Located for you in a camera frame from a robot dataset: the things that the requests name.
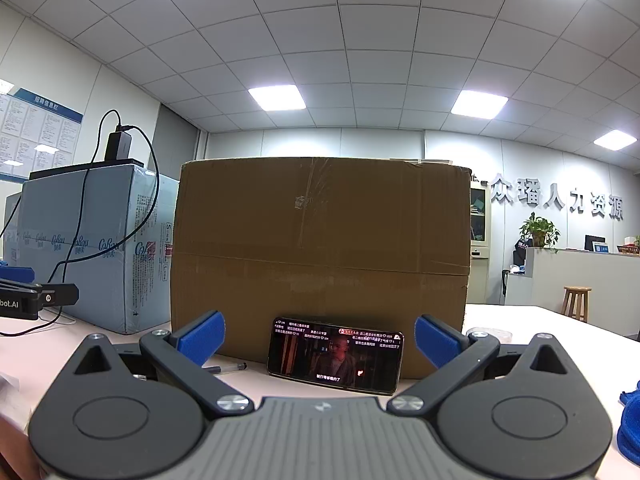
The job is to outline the potted green plant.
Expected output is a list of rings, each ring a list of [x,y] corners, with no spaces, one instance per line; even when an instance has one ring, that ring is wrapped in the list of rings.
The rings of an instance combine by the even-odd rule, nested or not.
[[[560,231],[555,224],[532,212],[520,227],[522,240],[530,240],[535,248],[554,247],[560,239]]]

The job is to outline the blue wall notice board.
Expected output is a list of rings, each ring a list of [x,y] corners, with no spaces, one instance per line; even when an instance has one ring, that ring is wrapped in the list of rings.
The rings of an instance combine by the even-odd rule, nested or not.
[[[1,95],[1,179],[24,182],[34,171],[74,161],[84,116],[24,88]]]

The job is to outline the grey black pen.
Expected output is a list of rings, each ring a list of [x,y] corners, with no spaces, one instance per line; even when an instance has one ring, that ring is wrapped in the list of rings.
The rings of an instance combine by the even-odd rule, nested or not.
[[[232,363],[228,365],[212,365],[212,366],[203,367],[203,370],[206,370],[207,373],[213,374],[213,375],[240,372],[241,370],[246,370],[246,369],[247,369],[247,364],[245,362]]]

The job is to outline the white reception counter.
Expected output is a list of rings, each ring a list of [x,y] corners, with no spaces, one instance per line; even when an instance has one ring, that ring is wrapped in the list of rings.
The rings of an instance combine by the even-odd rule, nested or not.
[[[506,278],[503,303],[561,312],[567,286],[591,289],[590,324],[622,336],[638,334],[640,266],[633,255],[529,248],[525,272]]]

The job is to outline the blue microfibre cloth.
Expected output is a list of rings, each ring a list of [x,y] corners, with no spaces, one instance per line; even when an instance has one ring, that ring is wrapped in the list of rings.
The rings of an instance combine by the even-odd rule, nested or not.
[[[631,463],[640,465],[640,382],[631,392],[622,392],[620,402],[624,408],[620,418],[616,442],[620,454]]]

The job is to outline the large brown cardboard box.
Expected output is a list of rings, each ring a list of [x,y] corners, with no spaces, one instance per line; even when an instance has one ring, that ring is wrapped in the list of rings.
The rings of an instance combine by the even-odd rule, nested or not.
[[[337,157],[207,159],[182,167],[170,320],[226,321],[225,356],[265,362],[272,322],[392,330],[401,377],[433,367],[413,342],[429,314],[464,320],[471,173],[440,162]]]

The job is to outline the black power adapter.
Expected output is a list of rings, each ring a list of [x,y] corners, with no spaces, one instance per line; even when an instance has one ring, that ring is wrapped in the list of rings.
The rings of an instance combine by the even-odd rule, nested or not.
[[[132,137],[127,131],[116,130],[107,139],[104,160],[119,162],[129,158]]]

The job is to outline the computer monitor on counter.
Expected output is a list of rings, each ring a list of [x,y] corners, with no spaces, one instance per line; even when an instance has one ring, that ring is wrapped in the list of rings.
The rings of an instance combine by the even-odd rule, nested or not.
[[[587,252],[604,252],[608,253],[608,243],[603,236],[586,235],[585,250]]]

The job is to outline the black smartphone playing video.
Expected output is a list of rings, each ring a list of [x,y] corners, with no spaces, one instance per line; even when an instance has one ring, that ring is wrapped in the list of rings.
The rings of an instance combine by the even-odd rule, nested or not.
[[[272,323],[267,370],[280,378],[345,391],[394,393],[405,336],[279,316]]]

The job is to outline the light blue wrapped carton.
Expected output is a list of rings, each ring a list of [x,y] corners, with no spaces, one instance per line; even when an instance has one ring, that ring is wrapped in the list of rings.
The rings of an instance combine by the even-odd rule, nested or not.
[[[73,283],[67,315],[119,334],[170,319],[178,182],[136,164],[61,168],[6,200],[4,258]]]

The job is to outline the wooden stool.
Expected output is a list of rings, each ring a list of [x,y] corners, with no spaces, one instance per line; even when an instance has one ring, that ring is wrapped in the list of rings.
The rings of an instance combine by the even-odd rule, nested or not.
[[[589,295],[587,286],[565,286],[561,313],[576,321],[589,322]]]

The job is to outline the beige filing cabinet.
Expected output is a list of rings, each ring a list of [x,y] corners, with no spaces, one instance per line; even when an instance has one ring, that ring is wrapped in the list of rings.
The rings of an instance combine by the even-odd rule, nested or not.
[[[490,261],[490,192],[483,182],[472,182],[470,192],[471,266],[468,304],[484,304]]]

